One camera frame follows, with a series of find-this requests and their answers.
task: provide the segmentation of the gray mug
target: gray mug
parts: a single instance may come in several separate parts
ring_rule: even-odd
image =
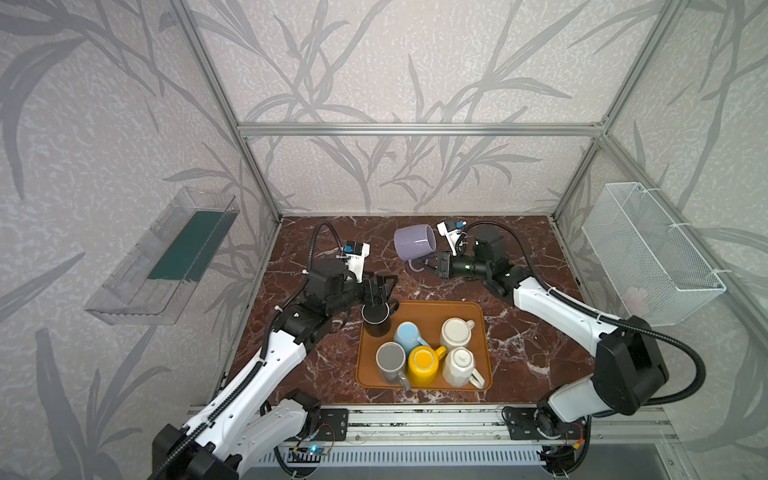
[[[394,342],[387,342],[376,350],[376,365],[382,379],[390,385],[399,383],[405,390],[411,389],[406,376],[406,351]]]
[[[394,240],[397,256],[409,263],[434,253],[435,248],[437,248],[435,232],[432,231],[432,227],[425,223],[395,230]]]

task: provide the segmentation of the gray mug handle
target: gray mug handle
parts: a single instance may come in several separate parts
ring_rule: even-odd
[[[411,382],[408,381],[408,377],[406,376],[406,373],[400,370],[397,372],[397,378],[400,380],[400,385],[402,385],[403,389],[408,391],[411,389]]]

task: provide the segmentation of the black mug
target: black mug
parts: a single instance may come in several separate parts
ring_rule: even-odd
[[[370,336],[380,337],[392,328],[392,315],[400,307],[400,302],[390,300],[382,305],[362,306],[362,325]]]

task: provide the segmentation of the yellow mug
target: yellow mug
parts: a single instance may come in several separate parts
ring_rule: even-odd
[[[440,360],[448,350],[441,346],[433,350],[428,346],[417,346],[408,355],[408,378],[414,386],[429,386],[435,381],[440,366]]]

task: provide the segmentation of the white mug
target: white mug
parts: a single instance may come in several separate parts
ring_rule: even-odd
[[[440,345],[448,350],[469,345],[473,328],[475,322],[472,320],[465,322],[455,317],[447,319],[440,329]]]
[[[471,383],[480,390],[485,386],[485,379],[475,368],[475,356],[463,346],[451,350],[448,357],[445,358],[442,377],[457,388],[467,383]]]

